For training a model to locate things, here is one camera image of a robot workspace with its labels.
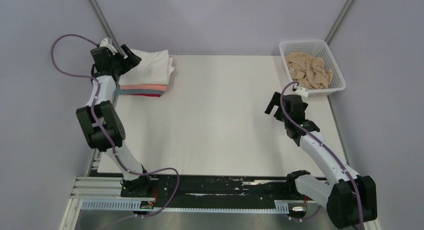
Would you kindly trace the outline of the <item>white t-shirt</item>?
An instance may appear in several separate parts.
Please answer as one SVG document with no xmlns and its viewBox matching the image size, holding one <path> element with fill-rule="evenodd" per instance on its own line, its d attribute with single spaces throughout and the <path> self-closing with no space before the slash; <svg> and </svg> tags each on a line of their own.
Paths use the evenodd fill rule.
<svg viewBox="0 0 424 230">
<path fill-rule="evenodd" d="M 131 49 L 141 62 L 119 78 L 120 86 L 167 85 L 174 72 L 173 58 L 168 50 L 145 52 Z"/>
</svg>

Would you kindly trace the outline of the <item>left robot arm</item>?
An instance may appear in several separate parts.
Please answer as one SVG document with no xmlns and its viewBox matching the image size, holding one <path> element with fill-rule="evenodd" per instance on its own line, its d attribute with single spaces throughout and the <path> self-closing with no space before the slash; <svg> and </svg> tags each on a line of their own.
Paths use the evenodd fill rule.
<svg viewBox="0 0 424 230">
<path fill-rule="evenodd" d="M 76 110 L 76 116 L 89 147 L 105 153 L 121 171 L 121 195 L 147 197 L 153 183 L 126 145 L 126 132 L 113 104 L 118 79 L 142 59 L 125 44 L 121 49 L 122 54 L 101 43 L 90 51 L 94 60 L 90 76 L 93 89 L 87 104 Z"/>
</svg>

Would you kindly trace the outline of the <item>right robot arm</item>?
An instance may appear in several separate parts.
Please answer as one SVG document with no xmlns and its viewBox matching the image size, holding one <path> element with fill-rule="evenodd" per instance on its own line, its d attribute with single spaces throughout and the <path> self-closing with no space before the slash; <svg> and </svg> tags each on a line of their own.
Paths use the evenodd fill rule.
<svg viewBox="0 0 424 230">
<path fill-rule="evenodd" d="M 287 136 L 313 159 L 327 180 L 324 183 L 306 170 L 292 172 L 287 175 L 287 195 L 315 200 L 338 229 L 376 220 L 375 181 L 369 175 L 361 176 L 331 150 L 318 126 L 306 119 L 308 104 L 301 96 L 274 92 L 265 113 L 271 114 L 274 107 L 274 117 L 284 123 Z"/>
</svg>

